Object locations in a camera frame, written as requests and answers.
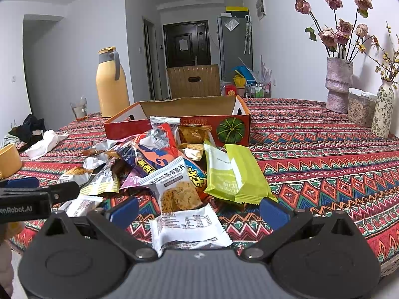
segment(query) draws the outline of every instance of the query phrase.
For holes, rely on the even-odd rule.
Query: leaf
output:
[[[306,28],[305,33],[309,33],[309,39],[311,41],[317,41],[316,35],[314,33],[314,29],[312,27]]]
[[[367,10],[361,10],[359,9],[359,13],[363,18],[367,18],[369,16]]]
[[[314,33],[310,33],[310,34],[309,34],[309,39],[310,39],[311,41],[317,41],[316,35],[315,35]]]

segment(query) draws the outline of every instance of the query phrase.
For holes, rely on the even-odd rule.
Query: patterned red tablecloth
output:
[[[250,148],[279,202],[290,209],[311,208],[315,215],[343,209],[355,221],[382,263],[383,275],[399,260],[399,139],[383,140],[326,110],[321,102],[288,99],[247,99],[252,112]],[[41,185],[56,183],[66,170],[81,165],[81,151],[105,139],[103,119],[72,122],[61,132],[70,136],[36,161],[23,154],[23,167],[12,178],[36,176]],[[126,196],[106,200],[114,206]],[[138,195],[140,213],[128,228],[136,238],[151,242],[149,219],[159,208],[149,193]],[[257,206],[244,209],[209,197],[220,221],[243,248],[269,235]],[[43,221],[27,222],[13,244],[24,250]]]

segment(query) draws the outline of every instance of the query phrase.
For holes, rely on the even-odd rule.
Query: glass cup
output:
[[[81,97],[79,102],[71,102],[71,108],[77,122],[87,119],[87,101],[85,97]]]

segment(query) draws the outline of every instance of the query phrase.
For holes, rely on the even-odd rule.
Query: yellow-green packet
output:
[[[225,148],[227,153],[204,143],[208,168],[205,193],[236,203],[258,205],[265,197],[277,201],[250,149],[233,144]]]

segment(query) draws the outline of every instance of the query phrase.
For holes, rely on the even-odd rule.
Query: dark wooden door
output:
[[[210,65],[208,21],[164,25],[167,67]]]

